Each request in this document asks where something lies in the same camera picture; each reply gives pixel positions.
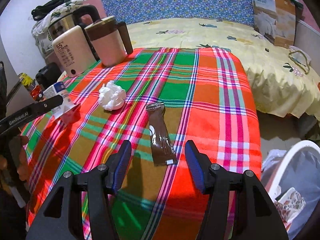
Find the left hand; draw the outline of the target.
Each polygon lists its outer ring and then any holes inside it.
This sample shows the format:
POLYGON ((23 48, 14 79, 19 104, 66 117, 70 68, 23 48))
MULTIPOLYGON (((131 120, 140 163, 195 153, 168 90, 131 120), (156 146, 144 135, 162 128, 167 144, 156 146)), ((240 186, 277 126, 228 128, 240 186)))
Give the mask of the left hand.
MULTIPOLYGON (((27 154, 24 149, 24 145, 26 145, 29 142, 29 138, 27 136, 20 135, 20 142, 21 142, 21 150, 19 153, 19 160, 20 160, 20 166, 17 167, 17 173, 19 174, 19 178, 21 181, 29 181, 30 177, 30 170, 28 167, 28 161, 27 161, 27 154)), ((7 169, 7 160, 1 155, 1 171, 7 169)), ((8 195, 12 196, 12 193, 6 184, 6 182, 1 179, 1 189, 3 189, 8 195)))

